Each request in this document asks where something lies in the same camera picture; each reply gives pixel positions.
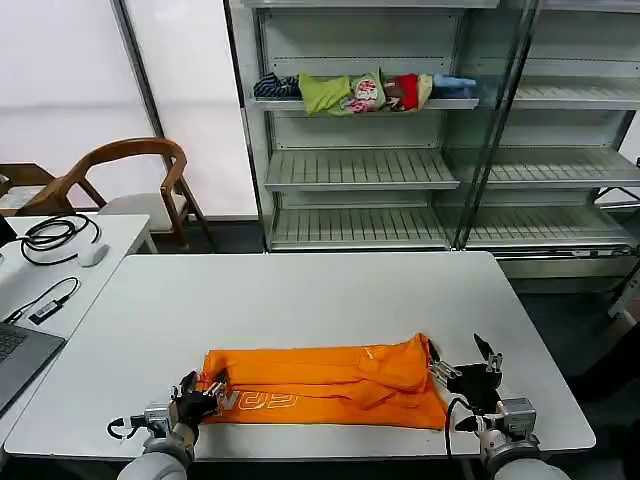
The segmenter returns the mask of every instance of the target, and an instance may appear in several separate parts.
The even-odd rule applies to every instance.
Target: blue cloth
[[[253,86],[253,95],[256,98],[292,98],[302,99],[298,88],[298,77],[276,77],[275,73],[260,79]]]
[[[436,73],[433,76],[431,98],[473,98],[476,84],[472,78],[450,77]]]
[[[433,76],[433,86],[436,88],[469,88],[475,87],[476,81],[473,78],[450,77],[436,73]]]

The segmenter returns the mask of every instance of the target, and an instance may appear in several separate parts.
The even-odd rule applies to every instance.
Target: wooden chair
[[[94,165],[149,154],[173,159],[173,164],[160,186],[160,195],[141,193],[118,197],[107,202],[87,180],[87,172]],[[200,221],[206,237],[213,246],[206,220],[182,176],[186,164],[187,157],[182,148],[170,140],[132,138],[109,143],[85,155],[69,173],[55,179],[36,195],[29,205],[20,210],[19,214],[35,215],[43,214],[45,211],[48,214],[73,212],[74,209],[67,195],[71,187],[77,184],[100,208],[99,214],[147,214],[150,217],[149,228],[152,234],[172,234],[183,247],[188,247],[183,223],[191,211]]]
[[[0,175],[8,181],[0,180],[0,198],[11,198],[9,206],[0,206],[0,214],[4,216],[16,215],[19,210],[55,180],[49,172],[35,163],[3,163],[0,164]]]

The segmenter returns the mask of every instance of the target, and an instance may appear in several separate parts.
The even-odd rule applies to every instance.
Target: dark striped cloth
[[[301,99],[302,94],[298,88],[298,77],[276,77],[275,73],[270,73],[260,79],[253,86],[253,95],[256,98],[296,98]]]

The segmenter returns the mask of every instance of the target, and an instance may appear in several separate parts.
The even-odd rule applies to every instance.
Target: cable
[[[73,221],[69,220],[70,218],[79,218],[84,220],[84,223],[80,226],[76,225]],[[71,240],[73,240],[76,235],[82,232],[89,225],[92,225],[96,231],[91,243],[96,243],[100,236],[102,235],[102,231],[96,222],[92,219],[83,215],[81,213],[70,213],[67,215],[58,215],[56,217],[48,218],[37,225],[31,227],[27,232],[17,238],[20,244],[20,251],[24,258],[32,263],[33,265],[38,266],[51,266],[51,265],[59,265],[61,263],[68,262],[78,256],[77,253],[73,255],[69,255],[68,257],[62,258],[60,260],[54,260],[51,262],[40,262],[37,260],[33,260],[27,255],[29,250],[34,252],[49,252],[51,250],[55,250],[63,245],[66,245]],[[60,233],[47,235],[43,232],[49,228],[53,227],[62,227],[64,230]]]
[[[62,280],[60,280],[59,282],[55,283],[54,285],[50,286],[49,288],[47,288],[47,290],[45,290],[45,292],[40,295],[38,298],[36,298],[35,300],[33,300],[32,302],[26,303],[24,305],[22,305],[21,307],[15,309],[8,317],[6,317],[2,323],[7,323],[9,325],[13,325],[15,324],[21,317],[22,315],[24,315],[24,313],[31,308],[33,305],[35,305],[36,303],[38,303],[40,300],[42,300],[46,295],[48,295],[49,293],[51,293],[55,288],[57,288],[58,286],[62,285],[65,282],[68,282],[69,280],[73,280],[75,283],[73,285],[73,288],[71,289],[71,291],[69,293],[67,293],[66,295],[63,295],[62,297],[60,297],[57,300],[57,303],[59,304],[64,304],[65,302],[67,302],[67,300],[69,300],[80,288],[80,280],[78,280],[77,277],[67,277],[67,278],[63,278]]]
[[[148,426],[144,415],[134,415],[127,420],[128,421],[125,421],[122,417],[112,420],[109,422],[109,425],[107,425],[107,433],[116,440],[122,440],[123,438],[128,440],[136,434],[140,427]],[[113,427],[130,428],[131,431],[127,434],[120,434],[114,432]]]
[[[462,398],[455,397],[453,400],[451,400],[451,403],[449,404],[449,408],[447,408],[447,419],[445,420],[445,423],[444,423],[444,444],[447,447],[447,458],[450,460],[453,458],[451,456],[451,432],[450,432],[451,414],[453,413],[453,407],[456,406],[456,403],[461,403],[462,406],[465,407],[467,410],[469,410],[470,412],[473,412],[474,414],[476,413],[475,409],[471,408],[471,406],[469,406],[467,402],[462,400]]]

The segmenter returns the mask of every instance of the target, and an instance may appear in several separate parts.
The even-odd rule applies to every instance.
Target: laptop keyboard
[[[20,345],[26,335],[19,333],[0,332],[0,362],[11,355],[18,345]]]

